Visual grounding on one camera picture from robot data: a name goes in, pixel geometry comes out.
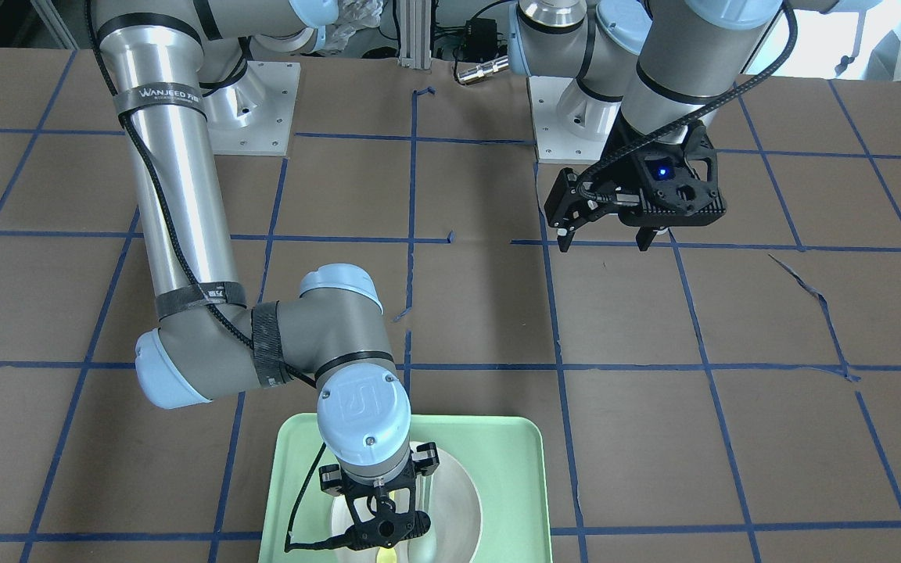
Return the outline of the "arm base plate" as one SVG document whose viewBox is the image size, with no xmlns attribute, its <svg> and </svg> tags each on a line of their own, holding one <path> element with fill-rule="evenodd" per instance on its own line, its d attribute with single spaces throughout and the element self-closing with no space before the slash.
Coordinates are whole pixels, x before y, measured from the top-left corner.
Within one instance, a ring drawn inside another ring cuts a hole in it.
<svg viewBox="0 0 901 563">
<path fill-rule="evenodd" d="M 296 62 L 250 62 L 239 81 L 204 96 L 214 154 L 285 157 L 300 74 Z"/>
<path fill-rule="evenodd" d="M 528 86 L 537 160 L 596 163 L 621 103 L 594 99 L 575 78 L 530 76 Z"/>
</svg>

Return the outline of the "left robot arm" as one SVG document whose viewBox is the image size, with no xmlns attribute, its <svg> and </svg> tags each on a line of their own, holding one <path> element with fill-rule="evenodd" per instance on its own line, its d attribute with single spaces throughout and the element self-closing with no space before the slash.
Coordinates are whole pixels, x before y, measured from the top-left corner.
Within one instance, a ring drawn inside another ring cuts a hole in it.
<svg viewBox="0 0 901 563">
<path fill-rule="evenodd" d="M 712 115 L 763 83 L 798 39 L 798 11 L 872 1 L 515 1 L 508 59 L 525 76 L 573 79 L 618 106 L 596 163 L 562 170 L 544 204 L 558 247 L 615 214 L 646 252 L 666 228 L 707 227 L 728 210 Z"/>
</svg>

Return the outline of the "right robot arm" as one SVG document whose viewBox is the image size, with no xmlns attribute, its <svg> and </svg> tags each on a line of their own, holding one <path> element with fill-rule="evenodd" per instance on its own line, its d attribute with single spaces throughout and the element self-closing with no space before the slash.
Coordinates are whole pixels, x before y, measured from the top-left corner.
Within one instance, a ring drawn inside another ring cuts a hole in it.
<svg viewBox="0 0 901 563">
<path fill-rule="evenodd" d="M 335 464 L 312 469 L 353 523 L 285 551 L 393 548 L 429 534 L 416 485 L 439 467 L 411 446 L 411 406 L 396 374 L 383 307 L 368 272 L 328 264 L 292 302 L 248 307 L 230 246 L 208 110 L 244 69 L 212 74 L 205 48 L 318 31 L 336 1 L 86 1 L 100 74 L 128 136 L 160 324 L 140 335 L 135 370 L 151 403 L 175 409 L 292 380 L 318 392 L 316 418 Z"/>
</svg>

